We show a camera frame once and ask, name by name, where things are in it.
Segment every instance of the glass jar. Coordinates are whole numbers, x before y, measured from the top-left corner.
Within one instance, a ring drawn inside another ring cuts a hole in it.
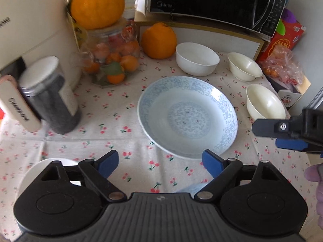
[[[93,84],[120,84],[138,70],[140,48],[133,21],[120,18],[108,28],[88,30],[87,35],[73,61],[91,77]]]

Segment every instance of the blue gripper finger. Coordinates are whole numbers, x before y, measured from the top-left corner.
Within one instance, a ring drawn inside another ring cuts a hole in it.
[[[116,150],[111,150],[94,162],[94,167],[104,178],[108,178],[117,169],[118,165],[119,154]]]
[[[202,153],[202,162],[206,170],[216,178],[228,166],[226,160],[222,159],[211,150],[204,150]]]

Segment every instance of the red box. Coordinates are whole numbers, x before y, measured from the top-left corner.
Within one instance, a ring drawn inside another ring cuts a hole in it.
[[[279,27],[277,27],[271,41],[264,43],[264,46],[258,55],[257,62],[264,61],[268,56],[270,56],[277,44],[281,44],[292,49],[306,30],[306,27],[301,25],[296,20],[292,12],[287,9],[284,9],[281,21],[285,27],[285,34],[281,30],[278,30]]]

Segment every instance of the plastic bag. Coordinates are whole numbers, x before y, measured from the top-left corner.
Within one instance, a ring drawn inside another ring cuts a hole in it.
[[[265,75],[277,78],[283,83],[298,85],[303,83],[302,67],[295,59],[293,52],[283,45],[276,45],[272,54],[263,62],[261,69]]]

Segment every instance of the blue and white plate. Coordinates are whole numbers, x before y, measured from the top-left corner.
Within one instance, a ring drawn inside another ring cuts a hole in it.
[[[235,110],[224,94],[187,76],[151,84],[139,99],[138,119],[158,147],[189,159],[201,159],[205,149],[221,155],[238,131]]]

